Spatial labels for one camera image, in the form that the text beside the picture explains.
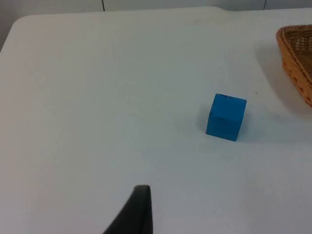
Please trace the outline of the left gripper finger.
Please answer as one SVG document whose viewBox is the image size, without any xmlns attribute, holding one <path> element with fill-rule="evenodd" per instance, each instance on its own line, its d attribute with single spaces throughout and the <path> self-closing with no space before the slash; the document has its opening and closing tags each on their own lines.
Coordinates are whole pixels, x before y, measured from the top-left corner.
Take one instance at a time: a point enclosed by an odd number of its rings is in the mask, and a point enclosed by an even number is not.
<svg viewBox="0 0 312 234">
<path fill-rule="evenodd" d="M 105 234 L 153 234 L 152 196 L 149 185 L 137 185 Z"/>
</svg>

